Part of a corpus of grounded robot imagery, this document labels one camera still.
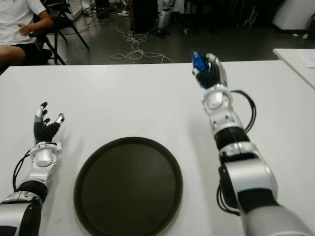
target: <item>gray floor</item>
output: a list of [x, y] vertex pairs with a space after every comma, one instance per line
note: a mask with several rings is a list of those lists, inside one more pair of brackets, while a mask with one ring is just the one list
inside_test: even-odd
[[[161, 63], [162, 57], [146, 58], [139, 60], [112, 59], [111, 55], [132, 52], [131, 42], [116, 31], [116, 27], [128, 32], [129, 18], [117, 18], [112, 15], [108, 21], [99, 21], [95, 16], [81, 15], [76, 20], [78, 30], [89, 28], [81, 32], [81, 35], [90, 46], [88, 51], [75, 34], [68, 34], [68, 43], [59, 38], [59, 54], [67, 61], [68, 65], [81, 64], [139, 64]], [[190, 31], [183, 34], [183, 26], [180, 22], [171, 22], [169, 31], [172, 33], [165, 39], [161, 39], [156, 32], [148, 34], [147, 40], [139, 44], [144, 52], [163, 54], [174, 62], [190, 62], [192, 50], [202, 53], [212, 52], [222, 61], [242, 60], [274, 60], [277, 57], [272, 53], [273, 48], [315, 48], [315, 41], [304, 40], [301, 35], [279, 34], [269, 27], [227, 28], [220, 29], [217, 33], [210, 33], [206, 28], [200, 28], [199, 33]]]

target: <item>chair leg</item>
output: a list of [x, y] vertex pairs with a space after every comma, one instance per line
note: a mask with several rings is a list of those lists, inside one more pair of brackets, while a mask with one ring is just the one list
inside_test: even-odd
[[[55, 51], [57, 52], [58, 51], [58, 33], [55, 32]], [[55, 54], [55, 64], [57, 64], [57, 57], [56, 57], [56, 54]]]
[[64, 41], [67, 43], [68, 40], [65, 38], [65, 36], [60, 32], [60, 30], [58, 31], [58, 33], [60, 34], [60, 36], [64, 39]]
[[74, 32], [78, 35], [78, 37], [80, 38], [80, 40], [82, 41], [82, 43], [84, 44], [84, 46], [89, 50], [90, 48], [88, 47], [87, 43], [84, 41], [84, 39], [82, 38], [82, 36], [80, 35], [80, 33], [78, 32], [78, 30], [73, 26], [72, 27]]
[[45, 43], [49, 47], [49, 49], [54, 53], [55, 57], [61, 62], [62, 65], [66, 65], [66, 63], [63, 61], [63, 59], [59, 56], [57, 51], [54, 49], [54, 47], [49, 42], [48, 38], [45, 39]]

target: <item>black chair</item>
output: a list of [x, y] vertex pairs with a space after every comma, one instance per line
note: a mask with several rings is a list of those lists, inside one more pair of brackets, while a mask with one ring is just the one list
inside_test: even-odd
[[[62, 60], [62, 58], [58, 54], [58, 34], [67, 42], [66, 37], [61, 33], [60, 30], [65, 28], [72, 28], [74, 32], [77, 34], [77, 36], [80, 38], [84, 46], [89, 50], [89, 46], [86, 44], [82, 36], [80, 35], [79, 31], [76, 29], [76, 27], [73, 24], [73, 21], [69, 19], [66, 15], [66, 13], [71, 14], [70, 11], [70, 5], [65, 0], [44, 0], [42, 1], [43, 5], [47, 9], [48, 13], [51, 13], [52, 10], [56, 11], [57, 14], [55, 16], [51, 16], [51, 19], [53, 21], [53, 28], [49, 30], [43, 30], [42, 32], [37, 32], [36, 37], [37, 40], [41, 43], [41, 47], [44, 43], [47, 44], [47, 46], [50, 48], [50, 50], [54, 53], [54, 59], [55, 63], [57, 63], [57, 60], [61, 62], [61, 64], [65, 65], [65, 62]], [[47, 38], [47, 34], [53, 33], [54, 34], [54, 40], [55, 45], [54, 47], [51, 45]]]
[[[34, 15], [33, 21], [37, 22], [39, 20], [40, 20], [40, 18], [37, 15]], [[54, 53], [54, 57], [50, 56], [48, 59], [54, 59], [55, 63], [57, 63], [57, 59], [58, 59], [62, 65], [66, 65], [66, 63], [63, 61], [63, 59], [59, 56], [57, 50], [55, 50], [55, 48], [51, 45], [49, 39], [47, 38], [47, 34], [50, 32], [51, 32], [51, 29], [39, 30], [39, 31], [35, 31], [35, 32], [31, 33], [29, 35], [29, 37], [35, 37], [36, 38], [36, 42], [37, 42], [37, 45], [38, 45], [40, 52], [44, 51], [44, 49], [43, 49], [44, 44], [45, 43], [47, 44], [49, 49]]]

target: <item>robot finger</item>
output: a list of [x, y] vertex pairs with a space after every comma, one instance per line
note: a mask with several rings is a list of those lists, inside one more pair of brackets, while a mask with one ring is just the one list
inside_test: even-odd
[[44, 102], [38, 107], [38, 109], [35, 113], [35, 122], [42, 122], [43, 121], [43, 117], [47, 113], [46, 110], [44, 111], [47, 104], [48, 104], [47, 102]]
[[46, 125], [49, 121], [50, 121], [50, 119], [47, 118], [46, 120], [44, 120], [43, 124]]
[[64, 114], [60, 113], [55, 122], [61, 125], [64, 122]]

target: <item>black tray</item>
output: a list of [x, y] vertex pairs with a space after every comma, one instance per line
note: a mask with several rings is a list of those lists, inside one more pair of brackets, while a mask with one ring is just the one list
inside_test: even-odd
[[174, 156], [146, 138], [114, 140], [92, 154], [74, 189], [82, 225], [95, 236], [154, 236], [173, 219], [183, 179]]

